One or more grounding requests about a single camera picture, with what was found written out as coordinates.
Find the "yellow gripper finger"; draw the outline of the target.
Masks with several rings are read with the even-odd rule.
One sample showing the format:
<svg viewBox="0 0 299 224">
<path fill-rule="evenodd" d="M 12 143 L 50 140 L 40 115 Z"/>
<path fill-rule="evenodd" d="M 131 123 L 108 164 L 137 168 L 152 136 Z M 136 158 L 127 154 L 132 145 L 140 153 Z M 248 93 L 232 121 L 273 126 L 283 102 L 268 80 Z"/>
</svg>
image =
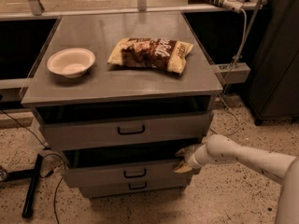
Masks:
<svg viewBox="0 0 299 224">
<path fill-rule="evenodd" d="M 187 173 L 192 170 L 192 167 L 189 166 L 185 161 L 181 161 L 173 171 L 177 174 Z"/>
<path fill-rule="evenodd" d="M 195 151 L 199 148 L 199 145 L 190 145 L 187 147 L 181 148 L 179 151 L 176 152 L 175 156 L 176 157 L 190 157 L 195 153 Z"/>
</svg>

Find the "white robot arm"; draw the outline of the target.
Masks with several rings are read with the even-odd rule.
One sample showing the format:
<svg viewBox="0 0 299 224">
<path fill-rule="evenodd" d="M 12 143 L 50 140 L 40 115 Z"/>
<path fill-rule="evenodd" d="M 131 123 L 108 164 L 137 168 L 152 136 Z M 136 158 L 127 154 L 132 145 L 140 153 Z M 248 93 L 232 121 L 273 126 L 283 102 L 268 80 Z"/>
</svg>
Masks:
<svg viewBox="0 0 299 224">
<path fill-rule="evenodd" d="M 211 135 L 204 144 L 182 148 L 176 173 L 208 164 L 238 162 L 281 185 L 275 224 L 299 224 L 299 157 L 242 146 L 227 136 Z"/>
</svg>

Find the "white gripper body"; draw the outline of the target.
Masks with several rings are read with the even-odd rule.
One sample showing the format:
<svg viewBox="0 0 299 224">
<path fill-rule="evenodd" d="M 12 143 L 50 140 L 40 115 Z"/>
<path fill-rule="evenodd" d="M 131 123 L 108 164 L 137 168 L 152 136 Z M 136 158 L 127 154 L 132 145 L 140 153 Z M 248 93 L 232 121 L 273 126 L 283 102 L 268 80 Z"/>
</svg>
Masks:
<svg viewBox="0 0 299 224">
<path fill-rule="evenodd" d="M 209 164 L 209 155 L 207 153 L 206 145 L 199 145 L 200 147 L 190 157 L 186 157 L 186 162 L 193 169 L 199 169 Z"/>
</svg>

